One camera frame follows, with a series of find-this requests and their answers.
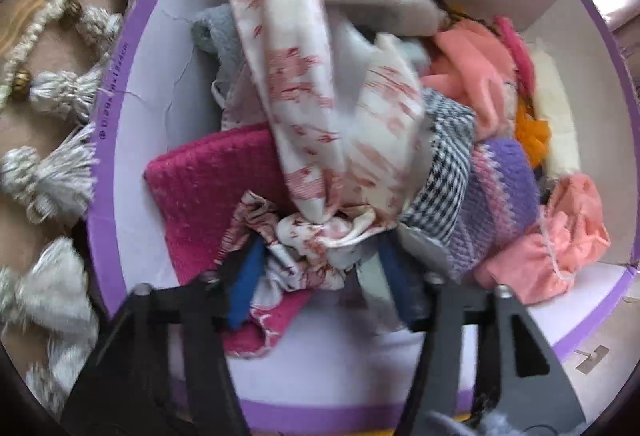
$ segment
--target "brown fabric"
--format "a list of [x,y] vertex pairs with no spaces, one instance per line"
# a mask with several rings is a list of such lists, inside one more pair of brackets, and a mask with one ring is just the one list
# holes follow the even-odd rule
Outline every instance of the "brown fabric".
[[[33,14],[46,0],[6,0],[0,5],[0,54],[6,54],[19,40]],[[122,13],[125,0],[78,0],[93,4],[111,13]],[[74,30],[63,30],[50,24],[34,50],[26,67],[33,76],[43,70],[87,72],[98,60]],[[47,114],[37,114],[28,102],[10,100],[0,114],[0,155],[23,145],[35,148],[44,157],[58,147],[74,126]],[[53,221],[32,225],[27,221],[24,207],[0,193],[0,267],[10,267],[25,273],[37,262],[42,249],[56,237],[69,235]],[[29,364],[46,362],[47,335],[43,329],[30,326],[10,327],[2,335],[8,354],[24,376]]]

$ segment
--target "screw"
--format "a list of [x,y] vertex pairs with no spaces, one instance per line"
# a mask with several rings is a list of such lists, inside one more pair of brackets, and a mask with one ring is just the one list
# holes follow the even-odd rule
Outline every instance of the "screw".
[[147,295],[151,295],[151,292],[154,290],[153,286],[146,282],[142,282],[140,284],[136,284],[133,288],[133,293],[138,297],[145,297]]
[[509,288],[506,284],[500,284],[500,286],[496,286],[494,294],[500,299],[510,299],[511,297],[513,297],[511,288]]
[[434,271],[428,272],[427,275],[424,276],[424,279],[429,284],[433,284],[434,286],[441,286],[442,284],[444,284],[444,279],[442,278],[442,275],[439,275]]

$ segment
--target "pink fabric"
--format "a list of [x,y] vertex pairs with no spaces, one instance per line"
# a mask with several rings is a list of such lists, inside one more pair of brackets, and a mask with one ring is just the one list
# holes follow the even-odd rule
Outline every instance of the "pink fabric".
[[264,113],[255,84],[251,79],[251,70],[244,64],[238,74],[236,86],[232,88],[225,102],[220,130],[226,131],[266,122],[268,122],[267,115]]
[[523,304],[542,302],[571,289],[578,270],[611,244],[600,195],[587,175],[559,181],[540,214],[532,231],[474,270],[482,287],[506,284]]
[[146,183],[164,219],[180,284],[212,268],[247,189],[293,209],[266,124],[214,133],[151,161]]
[[494,219],[495,244],[503,246],[518,234],[509,194],[502,182],[502,175],[495,170],[497,162],[494,161],[494,152],[491,147],[479,143],[471,156],[472,167],[482,185],[491,216]]
[[278,343],[312,295],[313,290],[293,291],[283,295],[282,302],[275,308],[252,308],[251,322],[239,331],[222,333],[225,353],[241,358],[264,355]]
[[510,51],[516,64],[518,92],[522,96],[531,96],[536,89],[536,72],[526,42],[507,17],[494,17],[494,23],[500,40]]
[[422,84],[476,111],[476,140],[508,130],[503,86],[515,83],[515,65],[500,40],[482,24],[462,20],[434,41],[444,56],[434,60]]

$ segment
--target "orange fabric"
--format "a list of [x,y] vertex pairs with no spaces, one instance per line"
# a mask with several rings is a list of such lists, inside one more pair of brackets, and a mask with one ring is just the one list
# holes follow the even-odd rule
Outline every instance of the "orange fabric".
[[476,111],[478,141],[507,130],[502,86],[515,83],[515,65],[500,40],[482,24],[461,20],[434,41],[444,55],[422,84]]
[[523,304],[542,302],[570,290],[575,273],[596,262],[611,244],[602,222],[600,194],[587,175],[575,174],[559,181],[548,205],[540,210],[548,239],[536,226],[482,263],[474,271],[482,287],[506,284]]
[[529,166],[532,169],[539,167],[548,153],[551,129],[546,120],[536,120],[529,116],[527,105],[520,97],[518,97],[514,136],[521,143]]

